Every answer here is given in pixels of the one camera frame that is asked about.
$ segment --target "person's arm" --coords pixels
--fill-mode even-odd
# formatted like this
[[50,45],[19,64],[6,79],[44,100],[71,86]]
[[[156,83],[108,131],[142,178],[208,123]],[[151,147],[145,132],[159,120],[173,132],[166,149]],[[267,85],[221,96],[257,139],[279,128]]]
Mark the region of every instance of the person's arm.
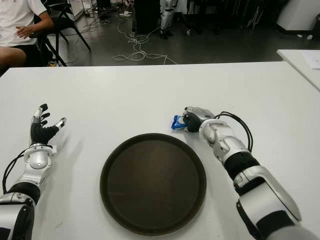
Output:
[[44,30],[50,30],[54,27],[54,23],[51,20],[51,17],[49,14],[45,11],[39,15],[41,18],[41,21],[37,24],[31,25],[31,26],[16,26],[18,31],[16,31],[16,34],[23,39],[26,39],[31,34],[44,31]]

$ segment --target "white t-shirt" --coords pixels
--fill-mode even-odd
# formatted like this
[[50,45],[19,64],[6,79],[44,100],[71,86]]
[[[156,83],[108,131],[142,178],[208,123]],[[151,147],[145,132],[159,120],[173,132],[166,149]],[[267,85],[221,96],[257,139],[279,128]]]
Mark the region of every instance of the white t-shirt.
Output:
[[35,44],[36,39],[20,38],[16,26],[34,24],[34,14],[46,11],[41,0],[0,0],[0,47]]

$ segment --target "paper sheet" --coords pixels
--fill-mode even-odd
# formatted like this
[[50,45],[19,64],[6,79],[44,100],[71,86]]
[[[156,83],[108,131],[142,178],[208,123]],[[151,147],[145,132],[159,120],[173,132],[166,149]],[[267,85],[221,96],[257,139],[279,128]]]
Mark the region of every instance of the paper sheet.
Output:
[[301,53],[312,69],[320,69],[320,50],[301,50]]

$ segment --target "blue packet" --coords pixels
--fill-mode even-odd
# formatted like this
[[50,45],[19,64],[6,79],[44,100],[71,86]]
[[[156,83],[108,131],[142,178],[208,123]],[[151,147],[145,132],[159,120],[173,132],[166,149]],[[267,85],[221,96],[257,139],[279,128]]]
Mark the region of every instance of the blue packet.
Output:
[[171,125],[171,128],[173,130],[181,129],[181,128],[184,128],[187,126],[188,126],[188,124],[184,122],[184,118],[182,116],[179,116],[179,115],[174,116],[173,123]]

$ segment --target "gray floor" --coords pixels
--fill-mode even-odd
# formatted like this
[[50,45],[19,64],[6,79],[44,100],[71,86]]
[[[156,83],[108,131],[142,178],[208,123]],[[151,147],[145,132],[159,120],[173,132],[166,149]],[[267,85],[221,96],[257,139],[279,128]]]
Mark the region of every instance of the gray floor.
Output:
[[[83,27],[93,20],[94,18],[86,16],[80,17],[77,21],[78,29],[82,31]],[[129,56],[134,52],[133,44],[127,43],[128,40],[117,29],[119,26],[121,31],[129,33],[131,23],[130,18],[121,23],[121,20],[114,16],[109,24],[98,24],[91,32],[84,32],[83,36],[92,50],[89,52],[79,40],[75,46],[78,60],[68,66],[164,64],[164,58],[145,58],[139,62],[113,60],[115,55]],[[223,29],[220,35],[215,35],[212,28],[207,26],[201,35],[192,32],[190,36],[186,36],[184,25],[175,21],[171,31],[174,36],[167,40],[161,39],[158,32],[152,34],[149,42],[142,45],[142,49],[147,53],[168,55],[178,64],[281,61],[276,53],[277,49],[320,49],[320,41],[307,40],[306,36],[299,38],[296,35],[283,35],[271,27],[260,26],[254,31],[241,28]],[[74,43],[78,37],[71,35],[67,38],[69,44],[60,38],[60,55],[69,62],[76,58]]]

